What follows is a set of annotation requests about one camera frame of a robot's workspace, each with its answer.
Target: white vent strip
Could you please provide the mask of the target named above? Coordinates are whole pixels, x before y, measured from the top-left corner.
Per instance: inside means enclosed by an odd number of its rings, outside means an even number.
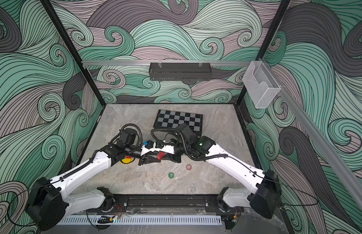
[[[100,217],[89,215],[92,223],[98,224]],[[133,215],[115,219],[113,225],[219,225],[221,217],[216,215]],[[57,225],[90,225],[85,215],[70,215]]]

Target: vertical black pole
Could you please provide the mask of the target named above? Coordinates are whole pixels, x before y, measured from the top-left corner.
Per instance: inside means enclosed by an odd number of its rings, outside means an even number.
[[[76,61],[78,67],[80,68],[82,74],[84,75],[86,81],[89,83],[91,89],[93,90],[95,96],[98,98],[100,104],[105,107],[106,103],[103,100],[102,95],[100,94],[98,88],[96,87],[93,78],[91,77],[89,71],[83,67],[82,65],[82,59],[80,55],[78,54],[76,48],[74,47],[71,39],[69,38],[62,22],[60,21],[59,17],[56,14],[55,9],[52,7],[52,4],[50,0],[40,0],[40,2],[43,5],[43,8],[46,10],[48,16],[50,17],[52,23],[54,24],[56,30],[59,32],[62,40],[66,44],[66,47],[68,48],[69,52],[71,53],[72,57]]]
[[[278,27],[280,26],[280,23],[282,21],[283,16],[285,15],[286,9],[288,8],[291,0],[282,0],[280,3],[280,6],[277,9],[277,12],[272,20],[271,26],[269,27],[268,33],[266,37],[264,38],[263,44],[260,47],[260,50],[258,52],[258,55],[256,56],[256,61],[258,61],[261,58],[264,58],[264,55],[266,54],[266,51],[272,42],[272,39],[274,35],[277,32]],[[245,96],[247,92],[247,89],[244,87],[241,91],[241,93],[238,96],[236,105],[240,105],[243,101],[243,97]]]

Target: cable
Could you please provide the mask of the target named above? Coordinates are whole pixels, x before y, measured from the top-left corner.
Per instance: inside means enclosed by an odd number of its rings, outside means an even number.
[[[122,215],[122,208],[118,205],[118,204],[113,204],[114,206],[117,206],[117,212],[116,212],[116,214],[115,215],[113,215],[112,217],[109,217],[109,216],[102,216],[101,218],[103,218],[103,219],[99,219],[98,220],[98,223],[99,224],[106,224],[106,223],[112,223],[113,222],[113,219],[117,216],[117,214],[118,214],[118,209],[120,208],[120,210],[121,210],[121,214],[120,214],[120,217],[121,217],[121,215]]]
[[[57,182],[59,182],[59,181],[61,181],[61,179],[60,179],[60,180],[57,180],[57,181],[55,181],[55,182],[52,182],[52,183],[50,183],[50,184],[47,184],[47,185],[42,185],[42,186],[38,186],[38,187],[35,187],[35,188],[29,188],[29,189],[24,190],[24,191],[20,192],[19,194],[17,194],[17,195],[10,201],[10,203],[8,204],[8,208],[7,208],[7,218],[8,218],[8,220],[9,220],[12,224],[14,224],[15,226],[19,226],[19,227],[30,227],[30,226],[33,226],[34,224],[27,224],[27,225],[17,224],[17,223],[15,223],[15,222],[10,218],[10,207],[11,207],[12,202],[13,202],[20,194],[22,194],[22,193],[24,193],[24,192],[26,192],[26,191],[34,190],[34,189],[36,189],[36,188],[46,187],[46,186],[52,185],[53,183],[57,183]]]
[[[122,160],[120,160],[120,162],[121,162],[122,164],[129,164],[129,163],[132,163],[132,162],[134,162],[134,161],[135,161],[135,158],[134,158],[132,161],[127,162],[127,163],[125,163],[125,162],[123,162]]]
[[[47,185],[42,185],[42,186],[38,186],[38,187],[35,187],[35,188],[30,188],[30,189],[24,190],[24,191],[20,192],[19,194],[17,194],[17,195],[10,201],[10,203],[8,204],[8,208],[7,208],[7,218],[8,218],[8,220],[9,220],[12,224],[14,224],[14,225],[16,225],[16,226],[19,226],[19,227],[30,227],[30,226],[32,226],[33,224],[28,224],[28,225],[17,224],[17,223],[15,223],[15,222],[10,218],[10,206],[11,206],[12,202],[13,202],[20,194],[22,194],[22,193],[24,193],[24,192],[26,192],[26,191],[30,191],[30,190],[34,190],[34,189],[42,188],[42,187],[47,187],[47,186],[52,185],[52,184],[54,184],[54,183],[57,183],[57,182],[59,182],[59,181],[63,181],[63,180],[64,180],[65,178],[67,178],[68,176],[76,173],[77,171],[82,170],[83,168],[87,167],[90,163],[93,162],[96,153],[99,152],[99,151],[100,151],[100,150],[98,150],[98,149],[95,150],[94,153],[93,153],[93,156],[92,156],[91,158],[89,158],[89,161],[87,161],[87,162],[86,162],[85,164],[83,164],[82,166],[76,168],[75,170],[73,170],[73,171],[71,171],[71,172],[69,172],[69,173],[61,176],[59,180],[57,180],[57,181],[55,181],[55,182],[52,182],[52,183],[50,183],[50,184],[47,184]]]
[[[284,184],[284,183],[277,182],[277,181],[274,181],[274,180],[270,180],[270,179],[266,179],[266,178],[264,178],[264,177],[261,177],[261,176],[257,175],[253,170],[251,170],[248,166],[246,166],[246,165],[244,165],[242,162],[240,162],[239,160],[237,160],[236,158],[231,157],[231,156],[229,156],[229,155],[227,155],[227,154],[225,154],[225,153],[216,154],[216,155],[211,155],[211,156],[202,157],[202,158],[192,157],[192,155],[190,155],[190,154],[187,152],[187,147],[186,147],[185,139],[184,139],[184,137],[183,137],[182,132],[181,132],[180,130],[178,130],[178,129],[173,129],[173,128],[166,129],[166,128],[162,128],[162,129],[153,129],[153,130],[151,130],[151,136],[156,140],[156,142],[159,141],[159,142],[161,143],[161,141],[155,136],[155,134],[153,134],[155,131],[176,132],[176,133],[178,133],[178,136],[180,136],[180,138],[181,138],[181,143],[182,143],[183,151],[184,151],[185,155],[186,155],[187,157],[189,157],[191,160],[194,160],[194,161],[205,161],[205,160],[209,160],[209,159],[212,159],[212,158],[222,158],[222,157],[224,157],[224,158],[231,158],[231,159],[237,161],[237,162],[238,162],[239,164],[241,164],[242,166],[246,167],[246,168],[247,168],[249,171],[251,171],[255,176],[258,176],[259,178],[262,178],[263,180],[271,181],[271,182],[274,182],[274,183],[277,183],[277,184],[286,186],[286,187],[288,187],[288,188],[294,189],[294,190],[299,191],[299,192],[301,192],[301,193],[303,193],[303,194],[306,194],[306,195],[308,195],[308,196],[310,196],[310,197],[312,197],[313,199],[316,200],[316,203],[314,203],[314,204],[302,204],[302,205],[291,205],[291,204],[288,204],[287,206],[315,206],[315,205],[319,204],[319,200],[318,200],[315,196],[313,196],[313,195],[311,195],[311,194],[309,194],[309,193],[307,193],[307,192],[305,192],[305,191],[302,191],[302,190],[299,190],[299,189],[297,189],[297,188],[294,188],[294,187],[292,187],[292,186],[286,185],[286,184]]]
[[[68,177],[68,176],[70,176],[70,175],[73,175],[73,174],[76,173],[77,171],[80,171],[80,170],[84,169],[85,167],[87,167],[90,163],[93,163],[93,160],[94,160],[94,158],[95,158],[95,155],[96,155],[96,153],[99,152],[99,151],[100,151],[99,149],[95,150],[94,153],[93,153],[93,156],[92,156],[91,158],[89,158],[89,161],[87,161],[84,165],[76,168],[75,170],[73,170],[73,171],[71,171],[71,172],[63,175],[60,180],[63,180],[63,179],[65,179],[66,177]]]
[[[141,129],[139,129],[139,127],[135,124],[125,124],[124,126],[122,126],[120,129],[120,132],[114,138],[112,138],[112,140],[109,143],[113,143],[121,135],[121,131],[124,130],[128,126],[133,126],[137,129],[138,136],[139,136],[139,145],[142,146],[142,144],[143,144],[142,132],[141,132]]]
[[[169,134],[169,133],[166,133],[166,134],[165,134],[165,137],[164,137],[164,142],[165,142],[165,138],[167,138],[167,135],[168,135],[168,134]]]
[[[303,194],[306,194],[306,195],[308,195],[308,196],[310,196],[310,197],[312,197],[313,199],[316,200],[316,203],[314,203],[314,204],[302,204],[302,205],[287,204],[287,206],[315,206],[315,205],[319,204],[319,200],[318,200],[315,196],[313,196],[313,195],[311,195],[311,194],[309,194],[309,193],[307,193],[307,192],[305,192],[305,191],[302,191],[302,190],[299,190],[299,189],[297,189],[297,188],[294,188],[294,187],[292,187],[292,186],[286,185],[286,184],[284,184],[284,183],[281,183],[281,182],[278,182],[278,181],[274,181],[274,180],[270,180],[270,179],[261,177],[261,176],[259,176],[258,174],[256,174],[253,170],[251,170],[248,166],[246,166],[246,165],[244,165],[242,162],[240,162],[239,160],[237,160],[236,158],[231,157],[231,156],[229,156],[229,155],[227,155],[227,154],[225,154],[225,153],[216,154],[216,155],[212,155],[212,156],[208,156],[208,157],[203,157],[203,158],[194,158],[193,160],[194,160],[194,161],[203,161],[203,160],[208,160],[208,159],[211,159],[211,158],[222,158],[222,157],[234,159],[235,161],[237,161],[238,163],[240,163],[242,166],[246,167],[249,171],[251,171],[251,173],[253,173],[255,176],[257,176],[257,177],[259,177],[259,178],[262,178],[263,180],[271,181],[271,182],[274,182],[274,183],[277,183],[277,184],[280,184],[280,185],[289,187],[289,188],[291,188],[291,189],[297,190],[298,192],[301,192],[301,193],[303,193]]]
[[[89,223],[91,224],[91,226],[95,227],[96,229],[100,230],[99,228],[97,228],[89,219],[89,216],[87,215],[87,210],[86,210],[86,217],[87,217],[87,220],[89,221]]]

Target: black cable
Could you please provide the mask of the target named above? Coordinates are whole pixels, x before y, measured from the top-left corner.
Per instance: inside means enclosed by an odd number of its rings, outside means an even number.
[[[8,218],[8,220],[9,220],[12,224],[14,224],[15,226],[19,226],[19,227],[30,227],[30,226],[33,226],[34,224],[27,224],[27,225],[17,224],[17,223],[15,223],[15,222],[10,218],[10,207],[11,207],[12,202],[13,202],[20,194],[22,194],[22,193],[24,193],[24,192],[26,192],[26,191],[34,190],[34,189],[36,189],[36,188],[46,187],[46,186],[52,185],[53,183],[57,183],[57,182],[59,182],[59,181],[61,181],[61,179],[60,179],[60,180],[57,180],[57,181],[55,181],[55,182],[52,182],[52,183],[50,183],[50,184],[47,184],[47,185],[42,185],[42,186],[38,186],[38,187],[35,187],[35,188],[29,188],[29,189],[24,190],[24,191],[20,192],[19,194],[17,194],[17,195],[10,201],[10,203],[8,204],[8,208],[7,208],[7,218]]]
[[[124,130],[126,127],[128,126],[133,126],[137,129],[138,131],[138,136],[139,136],[139,142],[140,142],[140,146],[142,146],[143,144],[143,136],[142,136],[142,132],[141,129],[139,129],[139,127],[135,124],[125,124],[124,126],[121,127],[120,132],[114,137],[112,138],[112,140],[109,143],[113,143],[120,135],[121,135],[121,131]]]
[[[24,191],[20,192],[19,194],[17,194],[17,195],[10,201],[10,203],[8,204],[8,208],[7,208],[7,218],[8,218],[8,220],[9,220],[12,224],[14,224],[14,225],[16,225],[16,226],[19,226],[19,227],[30,227],[30,226],[32,226],[33,224],[21,225],[21,224],[17,224],[17,223],[15,223],[15,222],[13,222],[13,220],[10,218],[10,206],[11,206],[12,202],[13,202],[20,194],[22,194],[22,193],[24,193],[24,192],[26,192],[26,191],[52,185],[52,184],[54,184],[54,183],[57,183],[57,182],[59,182],[59,181],[62,181],[63,179],[65,179],[66,177],[68,177],[68,176],[76,173],[77,171],[82,170],[83,168],[85,168],[86,166],[88,166],[90,163],[93,162],[96,153],[99,152],[99,151],[100,151],[100,150],[98,150],[98,149],[95,150],[94,153],[93,153],[93,156],[89,159],[89,161],[87,161],[87,162],[86,162],[85,164],[83,164],[82,166],[76,168],[75,170],[73,170],[73,171],[71,171],[71,172],[69,172],[69,173],[61,176],[59,180],[57,180],[57,181],[55,181],[55,182],[52,182],[52,183],[50,183],[50,184],[47,184],[47,185],[42,185],[42,186],[38,186],[38,187],[35,187],[35,188],[30,188],[30,189],[24,190]]]
[[[215,154],[215,155],[208,156],[208,157],[203,157],[203,158],[192,158],[192,160],[194,160],[194,161],[204,161],[204,160],[208,160],[208,159],[212,159],[212,158],[222,158],[222,157],[234,159],[235,161],[237,161],[238,163],[240,163],[242,166],[246,167],[249,171],[251,171],[251,173],[253,173],[253,175],[255,175],[255,176],[259,177],[259,178],[262,178],[263,180],[271,181],[271,182],[274,182],[274,183],[277,183],[277,184],[286,186],[286,187],[288,187],[288,188],[297,190],[297,191],[299,191],[299,192],[301,192],[301,193],[303,193],[303,194],[306,194],[306,195],[308,195],[308,196],[310,196],[310,197],[312,197],[313,199],[316,200],[316,203],[314,203],[314,204],[302,204],[302,205],[287,204],[287,206],[315,206],[315,205],[319,204],[319,200],[318,200],[315,196],[313,196],[313,195],[311,195],[311,194],[309,194],[309,193],[307,193],[307,192],[305,192],[305,191],[302,191],[302,190],[299,190],[299,189],[297,189],[297,188],[294,188],[294,187],[292,187],[292,186],[286,185],[286,184],[284,184],[284,183],[281,183],[281,182],[278,182],[278,181],[275,181],[275,180],[270,180],[270,179],[261,177],[261,176],[259,176],[258,174],[256,174],[253,170],[251,170],[248,166],[246,166],[246,165],[244,165],[242,162],[240,162],[239,160],[237,160],[236,158],[231,157],[231,156],[229,156],[229,155],[227,155],[227,154],[225,154],[225,153]]]
[[[63,175],[60,180],[63,180],[63,179],[65,179],[66,177],[68,177],[68,176],[70,176],[70,175],[73,175],[73,174],[76,173],[77,171],[80,171],[80,170],[84,169],[85,167],[87,167],[90,163],[93,163],[93,160],[94,160],[94,158],[95,158],[95,155],[96,155],[96,153],[99,152],[99,151],[100,151],[99,149],[95,150],[94,153],[93,153],[93,156],[92,156],[91,158],[89,158],[89,161],[87,161],[84,165],[76,168],[75,170],[73,170],[73,171],[71,171],[71,172]]]
[[[261,176],[257,175],[256,173],[254,173],[248,166],[244,165],[244,164],[243,164],[242,162],[240,162],[239,160],[237,160],[237,159],[235,159],[235,158],[233,158],[233,157],[231,157],[231,156],[228,156],[228,158],[232,158],[232,159],[234,159],[235,161],[239,162],[241,165],[243,165],[243,166],[246,167],[249,171],[251,171],[251,173],[253,173],[255,176],[257,176],[257,177],[259,177],[259,178],[262,178],[263,180],[271,181],[271,182],[274,182],[274,183],[277,183],[277,184],[286,186],[286,187],[288,187],[288,188],[297,190],[298,192],[301,192],[301,193],[303,193],[303,194],[306,194],[306,195],[312,197],[312,198],[315,199],[315,201],[316,201],[316,203],[314,203],[314,204],[302,204],[302,205],[291,205],[291,204],[288,204],[287,206],[315,206],[315,205],[319,204],[319,200],[318,200],[315,196],[313,196],[313,195],[311,195],[311,194],[309,194],[309,193],[307,193],[307,192],[305,192],[305,191],[302,191],[302,190],[299,190],[299,189],[297,189],[297,188],[294,188],[294,187],[292,187],[292,186],[290,186],[290,185],[286,185],[286,184],[284,184],[284,183],[281,183],[281,182],[278,182],[278,181],[275,181],[275,180],[270,180],[270,179],[261,177]]]
[[[165,138],[167,138],[167,135],[168,135],[168,134],[169,134],[169,133],[166,133],[166,134],[165,134],[165,137],[164,137],[164,142],[165,142]]]
[[[129,164],[129,163],[132,163],[132,162],[134,162],[134,160],[135,160],[135,158],[132,160],[132,161],[130,161],[130,162],[127,162],[127,163],[125,163],[125,162],[123,162],[122,160],[120,160],[120,162],[122,163],[122,164]]]
[[[91,226],[95,227],[96,229],[100,230],[99,228],[97,228],[89,219],[89,216],[87,215],[87,210],[86,210],[86,217],[87,217],[87,220],[89,221],[89,223],[91,224]]]
[[[251,170],[248,166],[246,166],[246,165],[244,165],[242,162],[240,162],[239,160],[237,160],[237,159],[235,159],[234,157],[231,157],[231,156],[229,156],[229,155],[227,155],[227,154],[225,154],[225,153],[216,154],[216,155],[211,155],[211,156],[202,157],[202,158],[192,157],[192,155],[190,155],[190,154],[187,152],[187,147],[186,147],[185,139],[184,139],[184,137],[183,137],[182,132],[179,131],[178,129],[174,129],[174,128],[168,128],[168,129],[162,128],[162,129],[153,129],[153,130],[151,130],[151,136],[156,140],[156,142],[159,141],[159,142],[161,143],[161,141],[155,136],[155,134],[153,134],[155,131],[176,132],[176,133],[178,133],[178,136],[180,136],[180,138],[181,138],[181,143],[182,143],[183,151],[184,151],[185,155],[186,155],[187,157],[189,157],[191,160],[194,160],[194,161],[205,161],[205,160],[209,160],[209,159],[212,159],[212,158],[222,158],[222,157],[224,157],[224,158],[231,158],[231,159],[234,159],[235,161],[237,161],[238,163],[240,163],[242,166],[246,167],[249,171],[251,171],[251,173],[253,173],[253,175],[258,176],[259,178],[262,178],[263,180],[271,181],[271,182],[274,182],[274,183],[277,183],[277,184],[286,186],[286,187],[288,187],[288,188],[294,189],[294,190],[299,191],[299,192],[301,192],[301,193],[303,193],[303,194],[306,194],[306,195],[308,195],[308,196],[310,196],[310,197],[312,197],[313,199],[316,200],[316,203],[314,203],[314,204],[302,204],[302,205],[291,205],[291,204],[288,204],[287,206],[315,206],[315,205],[319,204],[319,200],[318,200],[315,196],[313,196],[313,195],[311,195],[311,194],[309,194],[309,193],[307,193],[307,192],[305,192],[305,191],[302,191],[302,190],[299,190],[299,189],[297,189],[297,188],[294,188],[294,187],[292,187],[292,186],[286,185],[286,184],[284,184],[284,183],[277,182],[277,181],[274,181],[274,180],[270,180],[270,179],[266,179],[266,178],[264,178],[264,177],[261,177],[261,176],[257,175],[253,170]]]

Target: floor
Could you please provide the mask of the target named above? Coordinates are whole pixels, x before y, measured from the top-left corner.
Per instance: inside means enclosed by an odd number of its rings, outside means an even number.
[[[108,105],[90,140],[82,162],[95,149],[100,149],[127,123],[140,127],[143,140],[150,140],[159,109],[203,114],[203,135],[216,141],[226,151],[253,165],[233,105],[184,104],[112,104]],[[208,163],[195,162],[183,156],[181,163],[161,161],[138,166],[137,162],[114,166],[95,175],[73,193],[87,192],[104,186],[120,194],[218,194],[225,186],[242,188],[243,185],[222,169]]]

